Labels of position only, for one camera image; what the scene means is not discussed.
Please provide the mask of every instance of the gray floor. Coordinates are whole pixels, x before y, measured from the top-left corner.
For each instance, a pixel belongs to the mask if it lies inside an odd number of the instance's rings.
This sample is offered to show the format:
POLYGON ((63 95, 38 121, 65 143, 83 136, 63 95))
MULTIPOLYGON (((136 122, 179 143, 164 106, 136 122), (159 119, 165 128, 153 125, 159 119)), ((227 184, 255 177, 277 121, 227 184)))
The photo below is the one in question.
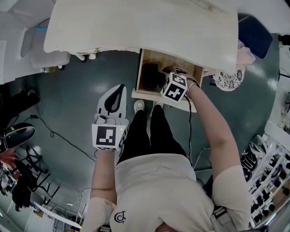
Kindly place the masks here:
MULTIPOLYGON (((30 114, 37 114, 53 130, 93 158, 95 149, 92 146, 91 124, 98 99, 103 93, 117 84, 125 84, 128 91, 127 118, 133 119, 135 99, 131 98, 131 91, 135 86, 138 58, 136 53, 115 51, 99 53, 96 60, 88 60, 87 63, 71 57, 64 71, 18 78, 10 83, 11 94, 25 86, 26 89, 35 89, 41 98, 38 105, 20 115, 18 122, 24 121, 30 114)), ((275 98, 278 72, 279 45, 274 35, 268 56, 264 60, 257 58, 254 64, 247 66, 244 81, 237 90, 223 92, 210 86, 209 79, 203 81, 202 89, 228 121, 240 152, 247 148, 255 134, 263 133, 275 98)), ((152 103, 146 103, 149 113, 152 103)), ((164 106, 164 111, 175 139, 188 152, 189 113, 167 106, 164 106)), ((61 183, 53 201, 66 207, 66 202, 76 201, 81 191, 90 187, 94 162, 58 136, 51 138, 41 121, 28 122, 37 130, 28 144, 41 148, 54 180, 61 183)), ((208 146, 197 114, 192 114, 192 133, 192 159, 195 161, 198 151, 208 146)), ((204 157, 199 167, 207 165, 208 155, 204 157)))

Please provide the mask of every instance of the shelf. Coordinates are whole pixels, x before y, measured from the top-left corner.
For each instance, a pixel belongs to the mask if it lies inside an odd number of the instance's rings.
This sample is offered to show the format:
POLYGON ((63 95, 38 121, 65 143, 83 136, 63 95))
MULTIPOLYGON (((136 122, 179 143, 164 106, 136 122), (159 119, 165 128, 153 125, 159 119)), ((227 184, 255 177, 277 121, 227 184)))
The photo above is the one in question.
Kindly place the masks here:
POLYGON ((272 220, 274 218, 274 216, 289 202, 290 197, 288 197, 283 204, 281 204, 274 212, 272 212, 271 214, 269 214, 264 220, 262 220, 259 224, 257 224, 255 227, 260 227, 261 225, 263 225, 265 223, 265 221, 269 221, 272 220))
POLYGON ((270 197, 269 197, 269 199, 268 200, 266 200, 257 210, 255 210, 252 214, 255 214, 255 212, 258 212, 258 211, 260 211, 260 210, 262 210, 263 209, 263 207, 265 207, 267 204, 269 204, 272 200, 273 200, 273 198, 274 198, 274 196, 277 194, 277 192, 283 187, 283 185, 286 183, 286 181, 289 179, 289 177, 290 177, 290 174, 288 174, 287 175, 287 177, 285 178, 285 180, 283 180, 283 182, 280 184, 280 186, 275 190, 275 192, 273 192, 271 195, 270 195, 270 197))
POLYGON ((250 224, 251 224, 252 228, 256 227, 256 223, 254 222, 252 217, 250 218, 250 224))
POLYGON ((261 183, 261 185, 256 190, 254 190, 253 192, 251 192, 251 194, 253 195, 253 198, 256 198, 257 193, 260 194, 259 191, 261 189, 263 189, 264 187, 266 187, 270 183, 269 180, 271 180, 272 174, 276 171, 276 168, 281 164, 281 162, 282 162, 283 159, 285 159, 285 156, 284 155, 281 155, 280 158, 278 159, 276 165, 273 167, 273 169, 271 170, 271 172, 267 176, 267 178, 261 183))
POLYGON ((258 167, 254 170, 252 174, 252 178, 247 182, 249 189, 256 183, 256 181, 261 177, 261 173, 264 171, 265 166, 270 162, 272 157, 276 155, 277 149, 276 146, 278 145, 273 139, 268 138, 266 140, 268 144, 268 152, 262 158, 262 160, 258 163, 258 167))

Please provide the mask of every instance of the black pants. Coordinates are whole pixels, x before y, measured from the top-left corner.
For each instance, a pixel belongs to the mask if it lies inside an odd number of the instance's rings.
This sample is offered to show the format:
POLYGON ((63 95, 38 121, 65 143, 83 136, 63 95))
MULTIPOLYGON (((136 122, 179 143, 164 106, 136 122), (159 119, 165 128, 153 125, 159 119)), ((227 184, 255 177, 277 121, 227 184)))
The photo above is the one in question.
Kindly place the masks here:
POLYGON ((156 105, 153 109, 150 139, 146 127, 146 114, 144 111, 138 111, 130 124, 124 142, 124 150, 118 163, 137 156, 155 153, 173 153, 186 156, 180 144, 174 140, 161 106, 156 105))

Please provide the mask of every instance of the rack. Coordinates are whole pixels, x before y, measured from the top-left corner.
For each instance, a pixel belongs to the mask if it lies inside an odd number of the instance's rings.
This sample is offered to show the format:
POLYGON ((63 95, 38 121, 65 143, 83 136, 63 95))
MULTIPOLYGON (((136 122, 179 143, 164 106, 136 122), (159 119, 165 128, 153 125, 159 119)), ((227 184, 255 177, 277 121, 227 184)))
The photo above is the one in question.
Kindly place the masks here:
POLYGON ((290 153, 271 136, 264 134, 263 139, 268 144, 268 151, 263 156, 263 158, 258 161, 258 166, 254 170, 252 178, 247 182, 249 192, 251 193, 253 198, 253 204, 258 204, 257 198, 259 196, 261 196, 262 199, 264 200, 263 204, 259 205, 259 208, 256 209, 253 213, 251 213, 250 225, 252 228, 263 225, 265 223, 269 223, 269 221, 281 209, 281 207, 285 204, 285 202, 288 202, 290 200, 288 196, 283 195, 282 193, 282 187, 284 186, 285 188, 288 188, 289 186, 287 186, 287 183, 290 183, 288 182, 290 181, 290 169, 287 169, 285 167, 285 165, 290 162, 285 158, 285 156, 290 155, 290 153), (270 166, 270 162, 273 158, 275 158, 277 162, 274 165, 274 167, 270 166), (280 185, 276 188, 273 183, 279 177, 278 175, 273 176, 273 174, 277 171, 277 168, 280 165, 282 165, 282 170, 286 173, 286 178, 282 180, 280 185), (264 181, 260 181, 261 176, 263 175, 264 171, 267 170, 267 168, 271 168, 270 173, 267 175, 264 181), (258 188, 256 187, 257 182, 260 183, 260 186, 258 188), (266 192, 269 193, 268 199, 263 198, 264 197, 262 194, 263 190, 266 190, 266 192), (279 204, 277 204, 277 202, 279 201, 276 200, 278 193, 280 194, 280 196, 284 196, 284 199, 279 204), (275 206, 273 212, 271 212, 268 209, 268 206, 270 204, 273 204, 275 206), (263 215, 262 213, 263 210, 269 210, 269 214, 266 216, 263 215), (262 215, 262 220, 255 222, 254 218, 259 214, 262 215))

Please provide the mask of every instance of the white t-shirt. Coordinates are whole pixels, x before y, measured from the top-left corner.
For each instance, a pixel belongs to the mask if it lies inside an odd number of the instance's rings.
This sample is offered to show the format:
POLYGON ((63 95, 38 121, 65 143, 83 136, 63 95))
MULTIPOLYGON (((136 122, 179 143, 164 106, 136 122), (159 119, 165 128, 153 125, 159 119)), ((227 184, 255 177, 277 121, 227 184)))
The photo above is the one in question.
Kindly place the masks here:
POLYGON ((165 222, 178 232, 209 232, 214 205, 226 207, 239 230, 248 229, 251 201, 241 166, 215 178, 212 199, 196 182, 188 159, 178 154, 125 160, 115 177, 117 205, 92 198, 82 231, 110 224, 112 232, 155 232, 165 222))

